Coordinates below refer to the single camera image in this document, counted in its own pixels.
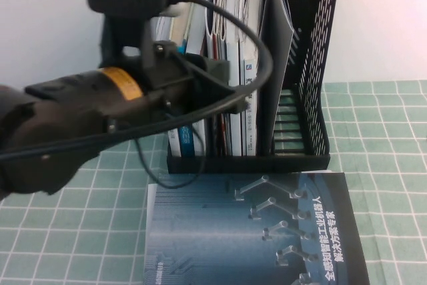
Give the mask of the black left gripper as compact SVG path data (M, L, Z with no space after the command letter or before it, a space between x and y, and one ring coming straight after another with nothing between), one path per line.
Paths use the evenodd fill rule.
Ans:
M230 63L192 53L179 53L170 41L142 45L142 115L144 122L184 117L187 122L223 111L242 113L248 98L224 106L239 89L227 85Z

